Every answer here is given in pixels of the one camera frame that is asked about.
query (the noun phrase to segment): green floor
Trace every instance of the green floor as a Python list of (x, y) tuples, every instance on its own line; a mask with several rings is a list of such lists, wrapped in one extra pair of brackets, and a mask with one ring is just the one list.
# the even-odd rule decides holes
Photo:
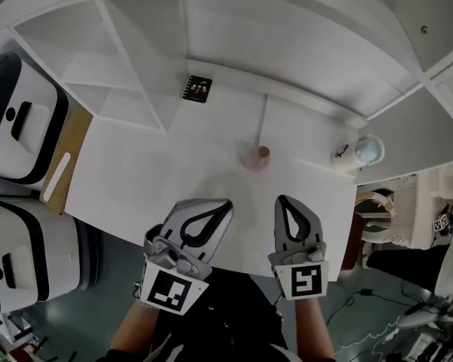
[[(39, 355), (47, 360), (58, 357), (68, 361), (74, 351), (74, 362), (90, 362), (104, 355), (109, 342), (121, 323), (131, 303), (133, 283), (140, 278), (143, 268), (141, 248), (108, 234), (101, 235), (102, 259), (100, 280), (97, 285), (86, 291), (74, 291), (50, 302), (38, 303), (25, 310), (24, 315), (34, 327), (39, 338), (48, 341)], [(279, 290), (273, 278), (253, 277), (267, 298), (274, 302)], [(400, 292), (401, 281), (376, 270), (355, 271), (343, 281), (330, 283), (328, 295), (321, 299), (326, 318), (339, 308), (354, 291), (371, 288), (376, 294), (388, 299), (413, 304)], [(416, 287), (408, 286), (410, 292)], [(284, 315), (283, 333), (290, 349), (295, 350), (294, 306), (280, 301), (277, 305)], [(341, 310), (331, 321), (329, 331), (336, 351), (342, 345), (362, 339), (367, 333), (384, 331), (388, 322), (396, 321), (406, 307), (374, 297), (357, 296), (351, 307)], [(392, 351), (407, 334), (400, 333), (391, 343), (380, 351)], [(337, 362), (348, 362), (359, 352), (369, 350), (377, 340), (366, 340), (342, 351)], [(379, 355), (372, 356), (370, 351), (362, 354), (357, 361), (378, 362)]]

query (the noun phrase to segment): white cup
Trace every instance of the white cup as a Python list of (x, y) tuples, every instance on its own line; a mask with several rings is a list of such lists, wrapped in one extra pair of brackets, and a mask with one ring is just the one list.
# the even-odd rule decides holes
[[(370, 139), (377, 150), (376, 158), (370, 162), (363, 162), (359, 160), (359, 142)], [(349, 141), (348, 143), (340, 144), (333, 152), (331, 156), (332, 167), (339, 172), (348, 172), (358, 167), (364, 167), (367, 165), (374, 165), (381, 162), (384, 158), (384, 144), (383, 141), (371, 134), (359, 138), (355, 141)]]

